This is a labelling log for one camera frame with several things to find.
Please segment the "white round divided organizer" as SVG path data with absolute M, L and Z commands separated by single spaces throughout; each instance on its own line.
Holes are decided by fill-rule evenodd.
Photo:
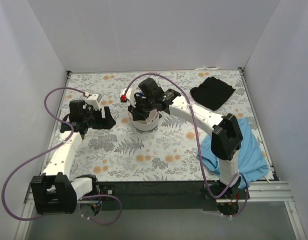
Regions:
M 157 110 L 152 110 L 149 112 L 149 116 L 147 119 L 137 121 L 132 120 L 132 124 L 136 129 L 143 132 L 148 132 L 158 126 L 159 119 L 160 112 L 158 112 Z

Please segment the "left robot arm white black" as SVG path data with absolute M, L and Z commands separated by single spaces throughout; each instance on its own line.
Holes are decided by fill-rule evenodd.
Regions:
M 60 147 L 47 167 L 31 180 L 36 211 L 40 215 L 72 214 L 83 196 L 95 200 L 100 194 L 97 177 L 86 174 L 70 181 L 70 170 L 88 129 L 109 130 L 115 124 L 109 107 L 101 106 L 97 94 L 86 100 L 72 100 L 70 112 L 61 124 Z

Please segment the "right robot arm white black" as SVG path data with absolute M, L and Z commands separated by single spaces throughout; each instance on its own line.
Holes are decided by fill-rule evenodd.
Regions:
M 128 111 L 134 121 L 145 121 L 150 112 L 156 110 L 179 117 L 201 129 L 211 138 L 211 151 L 219 160 L 219 194 L 214 194 L 207 185 L 209 195 L 214 199 L 233 198 L 238 193 L 241 177 L 238 170 L 238 154 L 243 136 L 232 114 L 226 116 L 208 111 L 196 104 L 191 104 L 185 92 L 168 89 L 164 91 L 154 79 L 147 78 L 139 85 L 139 91 L 130 86 L 121 90 L 120 100 L 129 102 Z

